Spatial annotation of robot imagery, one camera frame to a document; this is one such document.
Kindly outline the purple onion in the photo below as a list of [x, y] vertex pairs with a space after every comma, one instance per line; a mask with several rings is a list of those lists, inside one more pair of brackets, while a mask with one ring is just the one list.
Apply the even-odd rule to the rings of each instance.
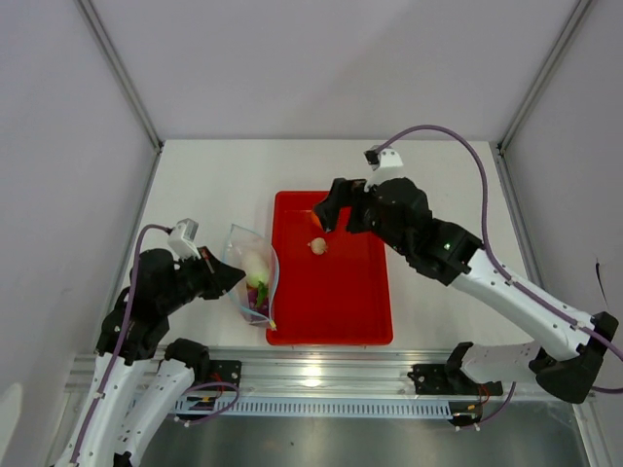
[[248, 288], [247, 299], [252, 311], [268, 314], [270, 308], [269, 292], [266, 287]]

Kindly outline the clear zip top bag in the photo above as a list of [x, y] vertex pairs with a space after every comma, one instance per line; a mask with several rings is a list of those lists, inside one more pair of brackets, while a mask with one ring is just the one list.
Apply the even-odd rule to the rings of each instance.
[[279, 261], [271, 243], [250, 229], [232, 224], [222, 261], [244, 272], [244, 279], [229, 292], [242, 318], [251, 326], [275, 331]]

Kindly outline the orange fruit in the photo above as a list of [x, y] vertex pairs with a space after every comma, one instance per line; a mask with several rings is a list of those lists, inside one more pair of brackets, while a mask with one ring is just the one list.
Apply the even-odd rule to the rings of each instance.
[[319, 229], [321, 229], [321, 230], [322, 230], [322, 229], [323, 229], [322, 224], [321, 224], [321, 222], [320, 222], [320, 220], [319, 220], [318, 216], [315, 214], [315, 212], [314, 212], [314, 211], [312, 211], [312, 212], [310, 213], [310, 215], [311, 215], [311, 221], [312, 221], [312, 223], [313, 223], [315, 226], [317, 226]]

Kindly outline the white radish with green stem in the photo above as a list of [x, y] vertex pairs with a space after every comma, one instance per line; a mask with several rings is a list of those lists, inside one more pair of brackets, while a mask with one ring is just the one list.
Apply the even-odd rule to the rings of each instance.
[[269, 292], [270, 269], [262, 256], [255, 251], [247, 251], [242, 257], [247, 288], [266, 287]]

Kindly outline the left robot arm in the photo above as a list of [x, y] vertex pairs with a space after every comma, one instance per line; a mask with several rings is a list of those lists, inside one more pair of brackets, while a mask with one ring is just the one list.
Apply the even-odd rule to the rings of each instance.
[[217, 300], [245, 279], [202, 247], [175, 259], [165, 249], [139, 253], [101, 326], [92, 383], [58, 466], [137, 466], [174, 403], [189, 389], [213, 383], [207, 346], [177, 339], [156, 375], [135, 394], [169, 330], [170, 315], [196, 299]]

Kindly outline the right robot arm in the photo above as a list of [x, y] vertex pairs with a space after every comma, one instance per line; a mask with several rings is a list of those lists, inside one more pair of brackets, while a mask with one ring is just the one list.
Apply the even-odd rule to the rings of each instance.
[[515, 275], [480, 238], [434, 218], [424, 191], [407, 178], [372, 188], [363, 179], [338, 178], [312, 211], [322, 229], [332, 232], [343, 209], [349, 211], [349, 233], [375, 235], [419, 274], [488, 305], [531, 337], [523, 344], [458, 344], [444, 370], [452, 390], [466, 392], [477, 383], [535, 382], [571, 404], [583, 403], [596, 390], [618, 328], [612, 315], [577, 310]]

